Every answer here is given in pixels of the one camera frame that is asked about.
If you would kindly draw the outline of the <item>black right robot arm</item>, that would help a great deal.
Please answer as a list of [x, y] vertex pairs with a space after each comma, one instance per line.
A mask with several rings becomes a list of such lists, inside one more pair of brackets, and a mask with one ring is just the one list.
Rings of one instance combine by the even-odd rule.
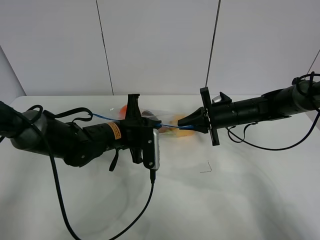
[[213, 146], [220, 144], [218, 129], [285, 119], [320, 107], [319, 82], [298, 77], [290, 87], [240, 101], [232, 101], [223, 92], [211, 98], [208, 87], [201, 88], [200, 95], [203, 106], [179, 119], [177, 125], [179, 128], [190, 126], [193, 131], [209, 133]]

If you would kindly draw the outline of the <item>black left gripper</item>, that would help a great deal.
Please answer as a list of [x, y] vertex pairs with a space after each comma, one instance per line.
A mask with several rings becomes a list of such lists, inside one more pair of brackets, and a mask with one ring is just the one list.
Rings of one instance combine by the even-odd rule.
[[129, 94], [125, 118], [120, 121], [125, 147], [130, 150], [135, 164], [153, 163], [153, 128], [161, 128], [159, 119], [142, 117], [138, 105], [139, 94]]

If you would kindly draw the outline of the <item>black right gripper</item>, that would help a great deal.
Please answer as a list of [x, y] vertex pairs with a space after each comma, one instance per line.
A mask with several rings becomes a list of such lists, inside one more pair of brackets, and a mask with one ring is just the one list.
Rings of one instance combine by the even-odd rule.
[[200, 89], [200, 95], [203, 107], [198, 108], [190, 115], [183, 117], [177, 121], [180, 129], [187, 128], [188, 130], [200, 132], [203, 134], [210, 133], [213, 146], [220, 144], [217, 129], [213, 120], [213, 109], [210, 98], [209, 88], [203, 87]]

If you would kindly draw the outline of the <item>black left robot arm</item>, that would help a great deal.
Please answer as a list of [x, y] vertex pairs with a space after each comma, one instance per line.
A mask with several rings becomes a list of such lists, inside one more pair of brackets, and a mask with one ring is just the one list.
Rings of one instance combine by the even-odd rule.
[[[138, 106], [138, 94], [129, 94], [123, 120], [113, 120], [81, 128], [76, 121], [89, 122], [94, 114], [78, 107], [60, 114], [43, 110], [40, 105], [29, 108], [22, 116], [5, 103], [0, 104], [0, 135], [10, 139], [19, 150], [63, 159], [72, 167], [82, 167], [106, 151], [130, 150], [132, 161], [147, 169], [160, 167], [160, 120], [143, 117]], [[60, 118], [77, 113], [89, 117], [64, 123]]]

